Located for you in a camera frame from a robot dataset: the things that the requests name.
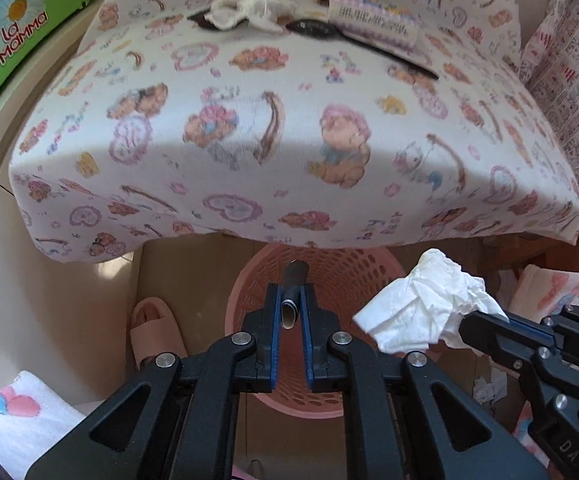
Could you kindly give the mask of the pink plastic waste basket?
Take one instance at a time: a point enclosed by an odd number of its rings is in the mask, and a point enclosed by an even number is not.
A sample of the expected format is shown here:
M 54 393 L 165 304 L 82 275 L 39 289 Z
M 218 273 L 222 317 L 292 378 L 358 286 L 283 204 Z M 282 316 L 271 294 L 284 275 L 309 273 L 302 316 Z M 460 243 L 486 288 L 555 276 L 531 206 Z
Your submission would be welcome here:
M 404 275 L 400 262 L 387 248 L 328 250 L 266 245 L 240 271 L 232 288 L 225 333 L 236 332 L 247 313 L 263 307 L 268 284 L 280 283 L 285 266 L 294 260 L 309 264 L 308 282 L 314 285 L 318 304 L 337 314 L 343 330 L 373 344 L 374 340 L 353 322 L 353 315 Z M 280 414 L 296 418 L 324 420 L 344 414 L 339 393 L 315 394 L 308 389 L 298 326 L 280 332 L 280 377 L 272 393 L 259 394 L 257 399 Z

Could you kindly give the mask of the small black wrapper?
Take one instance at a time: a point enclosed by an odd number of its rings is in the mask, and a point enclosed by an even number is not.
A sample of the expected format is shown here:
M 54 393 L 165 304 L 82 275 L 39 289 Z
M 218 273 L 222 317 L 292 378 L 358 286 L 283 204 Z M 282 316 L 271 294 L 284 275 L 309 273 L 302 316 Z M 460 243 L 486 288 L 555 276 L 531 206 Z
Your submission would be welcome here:
M 297 323 L 300 313 L 301 289 L 306 285 L 309 264 L 303 260 L 293 260 L 285 266 L 280 302 L 280 320 L 284 330 L 291 330 Z

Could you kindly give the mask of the bear print cloth below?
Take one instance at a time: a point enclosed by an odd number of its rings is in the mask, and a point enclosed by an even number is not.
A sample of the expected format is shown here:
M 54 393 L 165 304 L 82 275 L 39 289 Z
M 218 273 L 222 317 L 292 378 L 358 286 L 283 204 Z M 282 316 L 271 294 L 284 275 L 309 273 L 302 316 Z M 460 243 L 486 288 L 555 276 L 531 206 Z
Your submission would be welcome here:
M 579 273 L 526 266 L 512 296 L 509 312 L 540 322 L 566 306 L 579 307 Z

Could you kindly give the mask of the pink patterned tissue pack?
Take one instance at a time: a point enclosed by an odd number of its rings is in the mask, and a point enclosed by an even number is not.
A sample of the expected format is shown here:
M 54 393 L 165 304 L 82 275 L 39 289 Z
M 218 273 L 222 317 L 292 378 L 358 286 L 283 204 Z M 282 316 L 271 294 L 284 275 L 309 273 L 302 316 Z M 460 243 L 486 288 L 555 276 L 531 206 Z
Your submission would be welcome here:
M 419 36 L 419 20 L 407 8 L 382 0 L 329 0 L 327 21 L 350 34 L 402 48 L 413 48 Z

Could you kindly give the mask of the white tissue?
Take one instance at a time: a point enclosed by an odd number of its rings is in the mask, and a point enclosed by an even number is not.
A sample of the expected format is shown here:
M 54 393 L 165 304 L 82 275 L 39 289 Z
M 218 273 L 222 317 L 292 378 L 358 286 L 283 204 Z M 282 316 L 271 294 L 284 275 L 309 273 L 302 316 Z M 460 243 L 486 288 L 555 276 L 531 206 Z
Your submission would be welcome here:
M 353 321 L 387 354 L 426 351 L 439 342 L 466 349 L 459 328 L 472 312 L 509 319 L 482 278 L 431 248 L 407 276 L 391 282 L 355 313 Z

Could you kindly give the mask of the teddy bear print cloth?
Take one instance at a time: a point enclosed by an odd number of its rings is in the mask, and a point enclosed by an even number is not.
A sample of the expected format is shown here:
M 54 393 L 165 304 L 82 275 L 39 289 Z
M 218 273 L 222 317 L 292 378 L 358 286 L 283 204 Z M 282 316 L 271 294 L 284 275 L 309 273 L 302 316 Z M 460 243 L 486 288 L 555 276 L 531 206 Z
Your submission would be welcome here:
M 229 1 L 100 6 L 9 163 L 44 255 L 104 261 L 212 232 L 318 248 L 577 240 L 574 171 L 518 75 L 517 0 L 371 0 L 421 28 L 394 60 L 193 22 Z M 324 15 L 291 1 L 295 16 Z

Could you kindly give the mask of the white pink towel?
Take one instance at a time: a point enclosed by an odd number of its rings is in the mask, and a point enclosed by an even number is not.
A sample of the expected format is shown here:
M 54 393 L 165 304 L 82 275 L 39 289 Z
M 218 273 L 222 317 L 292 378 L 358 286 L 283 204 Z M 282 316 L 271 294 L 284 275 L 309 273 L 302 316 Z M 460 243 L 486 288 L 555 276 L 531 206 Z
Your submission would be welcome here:
M 0 389 L 0 465 L 12 478 L 24 478 L 83 419 L 39 377 L 23 370 Z

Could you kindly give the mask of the pink slipper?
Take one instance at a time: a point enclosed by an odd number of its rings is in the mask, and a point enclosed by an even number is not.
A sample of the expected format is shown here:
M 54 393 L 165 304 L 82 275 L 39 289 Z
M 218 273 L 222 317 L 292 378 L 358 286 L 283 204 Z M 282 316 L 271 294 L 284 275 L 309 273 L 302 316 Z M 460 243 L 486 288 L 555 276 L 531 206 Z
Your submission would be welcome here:
M 140 370 L 161 353 L 181 359 L 188 356 L 180 327 L 169 306 L 158 297 L 148 297 L 134 307 L 129 337 L 136 367 Z

